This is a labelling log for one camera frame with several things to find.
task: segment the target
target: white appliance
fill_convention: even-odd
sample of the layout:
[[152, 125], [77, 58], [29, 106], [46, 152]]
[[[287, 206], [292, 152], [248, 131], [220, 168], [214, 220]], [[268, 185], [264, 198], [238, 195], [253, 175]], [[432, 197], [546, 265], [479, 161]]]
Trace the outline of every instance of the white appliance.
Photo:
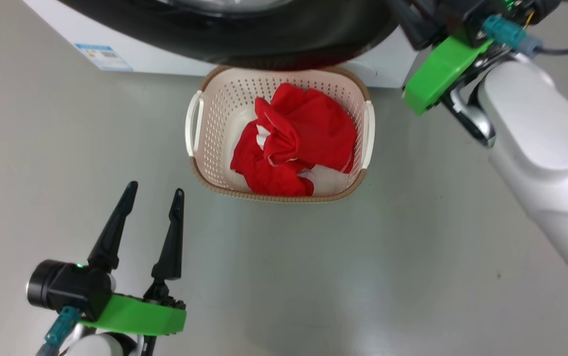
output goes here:
[[[121, 34], [58, 0], [24, 2], [101, 70], [203, 76], [216, 67]], [[341, 66], [370, 87], [400, 88], [416, 55], [398, 28], [377, 47]]]

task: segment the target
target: white handle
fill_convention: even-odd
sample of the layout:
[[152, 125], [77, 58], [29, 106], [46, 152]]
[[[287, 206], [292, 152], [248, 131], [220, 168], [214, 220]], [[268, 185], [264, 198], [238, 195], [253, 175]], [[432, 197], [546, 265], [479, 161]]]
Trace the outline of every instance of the white handle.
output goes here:
[[363, 150], [363, 166], [361, 169], [368, 169], [370, 160], [372, 159], [372, 150], [374, 149], [374, 134], [377, 126], [377, 116], [374, 113], [374, 106], [370, 100], [365, 102], [366, 108], [364, 113], [364, 126], [367, 126], [368, 130], [363, 133], [363, 144], [365, 148]]
[[[198, 104], [198, 118], [196, 119], [196, 133], [195, 139], [191, 138], [191, 125], [194, 122], [194, 113], [196, 112], [196, 104]], [[190, 157], [194, 157], [194, 152], [198, 150], [198, 142], [200, 140], [200, 125], [203, 121], [203, 106], [205, 100], [203, 99], [203, 92], [199, 90], [191, 97], [189, 108], [187, 108], [187, 115], [185, 115], [185, 148]]]

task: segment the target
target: green plastic part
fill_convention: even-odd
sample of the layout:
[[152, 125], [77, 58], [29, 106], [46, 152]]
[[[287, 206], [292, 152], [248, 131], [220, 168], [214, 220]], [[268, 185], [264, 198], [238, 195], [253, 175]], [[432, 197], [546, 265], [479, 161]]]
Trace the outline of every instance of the green plastic part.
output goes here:
[[163, 336], [183, 331], [187, 313], [123, 295], [112, 295], [97, 322], [81, 324], [122, 334]]
[[445, 91], [492, 43], [489, 40], [479, 48], [472, 48], [461, 36], [449, 36], [431, 51], [405, 86], [404, 100], [407, 105], [417, 115], [422, 115], [438, 103]]

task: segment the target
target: blue and white sticker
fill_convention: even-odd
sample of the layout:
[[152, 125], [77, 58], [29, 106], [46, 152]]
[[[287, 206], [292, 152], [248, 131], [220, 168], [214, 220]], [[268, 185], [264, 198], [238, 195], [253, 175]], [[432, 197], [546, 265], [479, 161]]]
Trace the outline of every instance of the blue and white sticker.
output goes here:
[[109, 45], [75, 43], [75, 47], [101, 70], [132, 72], [132, 67]]

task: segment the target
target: basket rim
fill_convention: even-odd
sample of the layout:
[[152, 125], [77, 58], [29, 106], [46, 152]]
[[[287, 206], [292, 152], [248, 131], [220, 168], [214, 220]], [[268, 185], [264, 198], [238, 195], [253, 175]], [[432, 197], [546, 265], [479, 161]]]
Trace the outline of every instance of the basket rim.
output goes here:
[[[209, 72], [209, 74], [207, 74], [207, 77], [205, 77], [203, 84], [200, 86], [200, 90], [204, 92], [205, 89], [207, 89], [209, 83], [211, 83], [212, 79], [216, 77], [216, 75], [219, 75], [231, 69], [243, 69], [243, 68], [235, 68], [228, 66], [220, 66], [214, 68], [214, 70]], [[363, 82], [361, 81], [361, 79], [359, 79], [359, 77], [354, 75], [349, 70], [345, 70], [339, 67], [328, 67], [317, 70], [320, 70], [322, 72], [330, 72], [338, 75], [343, 75], [347, 77], [348, 79], [353, 81], [357, 85], [357, 87], [361, 90], [361, 94], [363, 94], [363, 99], [365, 101], [370, 101], [370, 91], [368, 90], [368, 87], [366, 87], [365, 84], [363, 84]], [[217, 185], [210, 183], [207, 180], [207, 178], [205, 178], [205, 176], [202, 175], [200, 169], [198, 169], [198, 162], [196, 161], [195, 156], [190, 157], [189, 165], [191, 166], [191, 170], [198, 179], [198, 181], [200, 182], [200, 184], [204, 185], [207, 189], [213, 192], [226, 196], [234, 196], [236, 198], [241, 198], [246, 200], [270, 201], [272, 203], [327, 203], [330, 201], [340, 200], [352, 194], [352, 192], [354, 192], [359, 187], [359, 185], [361, 185], [361, 183], [363, 182], [363, 178], [365, 178], [367, 172], [367, 169], [361, 169], [354, 182], [352, 182], [352, 184], [347, 189], [345, 189], [342, 192], [339, 192], [338, 194], [332, 194], [328, 196], [275, 196], [275, 195], [255, 194], [254, 192], [241, 192], [241, 191], [235, 191], [231, 189], [218, 187]]]

